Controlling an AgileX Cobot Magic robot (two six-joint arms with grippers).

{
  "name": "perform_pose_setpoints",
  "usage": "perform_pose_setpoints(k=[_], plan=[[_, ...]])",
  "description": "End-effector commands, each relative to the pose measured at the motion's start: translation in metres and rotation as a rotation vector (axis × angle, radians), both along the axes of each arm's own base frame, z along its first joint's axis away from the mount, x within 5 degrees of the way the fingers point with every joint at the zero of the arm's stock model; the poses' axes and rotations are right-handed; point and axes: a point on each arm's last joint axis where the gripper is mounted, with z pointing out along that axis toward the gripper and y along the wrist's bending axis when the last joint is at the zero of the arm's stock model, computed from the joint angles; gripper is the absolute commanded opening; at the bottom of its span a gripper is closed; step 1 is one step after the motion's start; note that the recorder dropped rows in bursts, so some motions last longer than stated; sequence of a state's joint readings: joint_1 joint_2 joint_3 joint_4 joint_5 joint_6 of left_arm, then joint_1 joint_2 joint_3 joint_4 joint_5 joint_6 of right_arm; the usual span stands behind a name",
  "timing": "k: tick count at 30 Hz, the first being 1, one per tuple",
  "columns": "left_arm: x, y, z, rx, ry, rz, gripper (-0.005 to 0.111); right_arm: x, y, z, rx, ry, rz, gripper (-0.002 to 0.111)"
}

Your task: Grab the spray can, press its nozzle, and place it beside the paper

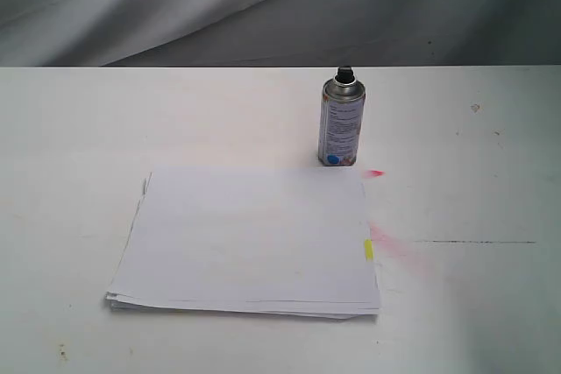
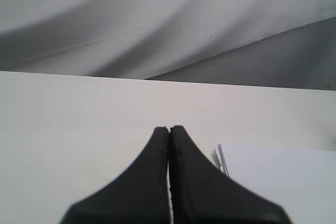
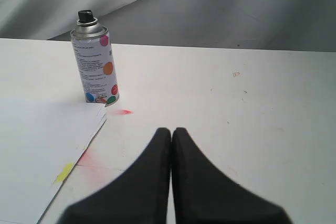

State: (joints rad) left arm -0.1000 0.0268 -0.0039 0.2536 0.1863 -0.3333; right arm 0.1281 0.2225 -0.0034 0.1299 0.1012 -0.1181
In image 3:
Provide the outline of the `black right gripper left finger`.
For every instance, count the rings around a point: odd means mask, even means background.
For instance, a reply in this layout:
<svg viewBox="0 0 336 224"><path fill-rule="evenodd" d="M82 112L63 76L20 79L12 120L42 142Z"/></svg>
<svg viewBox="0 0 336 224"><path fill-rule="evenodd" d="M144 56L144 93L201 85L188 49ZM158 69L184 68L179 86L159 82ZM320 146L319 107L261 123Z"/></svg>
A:
<svg viewBox="0 0 336 224"><path fill-rule="evenodd" d="M67 207L58 223L166 223L170 157L171 133L158 128L127 170Z"/></svg>

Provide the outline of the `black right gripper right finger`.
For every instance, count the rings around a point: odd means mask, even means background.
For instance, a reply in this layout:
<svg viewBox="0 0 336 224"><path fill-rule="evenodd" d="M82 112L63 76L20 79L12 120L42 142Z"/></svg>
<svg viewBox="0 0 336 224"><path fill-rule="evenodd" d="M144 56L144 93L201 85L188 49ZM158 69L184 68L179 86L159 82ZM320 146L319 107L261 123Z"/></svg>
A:
<svg viewBox="0 0 336 224"><path fill-rule="evenodd" d="M285 210L231 180L197 147L188 131L172 136L176 223L291 223Z"/></svg>

